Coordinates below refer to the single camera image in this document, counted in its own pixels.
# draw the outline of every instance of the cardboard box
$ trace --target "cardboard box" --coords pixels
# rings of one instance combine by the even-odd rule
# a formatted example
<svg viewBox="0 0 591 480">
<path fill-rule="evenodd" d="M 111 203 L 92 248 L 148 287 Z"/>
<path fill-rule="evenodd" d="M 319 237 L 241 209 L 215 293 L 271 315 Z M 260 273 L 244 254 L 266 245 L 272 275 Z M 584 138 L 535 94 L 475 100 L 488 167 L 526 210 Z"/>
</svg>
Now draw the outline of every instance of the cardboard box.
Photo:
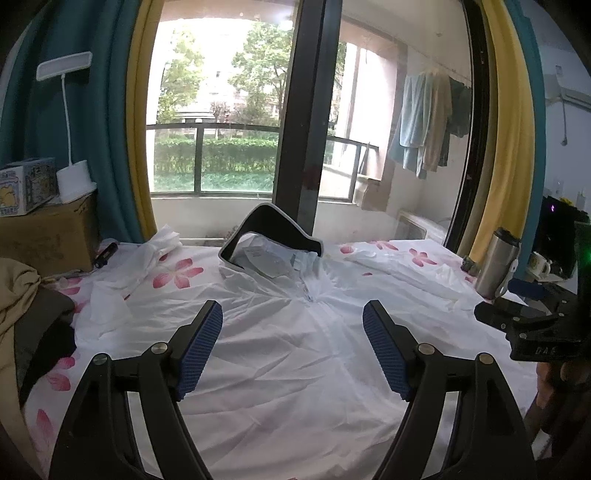
<svg viewBox="0 0 591 480">
<path fill-rule="evenodd" d="M 0 218 L 0 257 L 30 265 L 42 277 L 91 271 L 98 246 L 93 193 L 66 205 L 45 205 L 29 215 Z"/>
</svg>

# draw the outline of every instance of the small printed box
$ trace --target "small printed box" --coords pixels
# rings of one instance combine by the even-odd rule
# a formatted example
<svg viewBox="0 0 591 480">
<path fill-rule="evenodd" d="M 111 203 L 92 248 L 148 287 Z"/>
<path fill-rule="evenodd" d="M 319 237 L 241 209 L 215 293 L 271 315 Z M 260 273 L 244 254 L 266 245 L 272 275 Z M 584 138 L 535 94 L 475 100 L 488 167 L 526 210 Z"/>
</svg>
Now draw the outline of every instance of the small printed box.
<svg viewBox="0 0 591 480">
<path fill-rule="evenodd" d="M 9 163 L 0 170 L 0 217 L 25 215 L 56 194 L 53 158 Z"/>
</svg>

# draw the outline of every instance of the mug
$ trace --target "mug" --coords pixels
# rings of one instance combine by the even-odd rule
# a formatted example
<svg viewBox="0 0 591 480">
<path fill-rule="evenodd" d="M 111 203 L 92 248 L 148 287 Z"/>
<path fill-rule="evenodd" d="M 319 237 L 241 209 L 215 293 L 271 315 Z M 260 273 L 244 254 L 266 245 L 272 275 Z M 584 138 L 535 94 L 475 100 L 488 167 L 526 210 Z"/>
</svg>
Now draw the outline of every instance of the mug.
<svg viewBox="0 0 591 480">
<path fill-rule="evenodd" d="M 552 262 L 546 260 L 538 252 L 533 252 L 528 263 L 531 273 L 538 278 L 546 278 L 550 275 Z"/>
</svg>

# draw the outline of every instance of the bed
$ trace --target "bed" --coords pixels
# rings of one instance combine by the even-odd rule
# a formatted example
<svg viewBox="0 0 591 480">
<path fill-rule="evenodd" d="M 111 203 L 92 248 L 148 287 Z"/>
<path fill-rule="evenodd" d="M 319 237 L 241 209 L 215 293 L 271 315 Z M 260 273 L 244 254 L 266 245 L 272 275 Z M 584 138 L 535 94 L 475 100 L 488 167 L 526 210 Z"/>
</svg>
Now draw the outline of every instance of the bed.
<svg viewBox="0 0 591 480">
<path fill-rule="evenodd" d="M 120 244 L 105 268 L 56 284 L 76 303 L 78 349 L 36 383 L 24 408 L 46 473 L 92 356 L 139 355 L 209 299 L 223 308 L 223 328 L 179 405 L 216 480 L 372 478 L 407 404 L 389 389 L 363 331 L 369 300 L 446 355 L 491 353 L 522 413 L 529 406 L 535 365 L 510 360 L 504 335 L 475 320 L 474 279 L 434 241 L 328 245 L 319 259 L 250 236 L 236 252 L 244 271 L 228 268 L 217 248 L 184 247 L 163 228 L 144 245 Z M 448 394 L 426 473 L 443 461 L 455 400 Z M 139 398 L 129 401 L 146 471 L 159 475 Z"/>
</svg>

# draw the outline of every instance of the green hedge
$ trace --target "green hedge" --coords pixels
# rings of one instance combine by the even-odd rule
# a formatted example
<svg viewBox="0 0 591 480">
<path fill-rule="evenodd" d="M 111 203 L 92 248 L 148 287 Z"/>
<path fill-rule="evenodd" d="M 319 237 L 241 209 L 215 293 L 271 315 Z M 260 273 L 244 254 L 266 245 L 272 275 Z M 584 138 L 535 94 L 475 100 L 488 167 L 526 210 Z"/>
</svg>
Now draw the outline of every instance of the green hedge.
<svg viewBox="0 0 591 480">
<path fill-rule="evenodd" d="M 206 138 L 203 140 L 203 174 L 272 173 L 278 139 Z M 195 140 L 182 135 L 156 138 L 154 173 L 192 173 Z"/>
</svg>

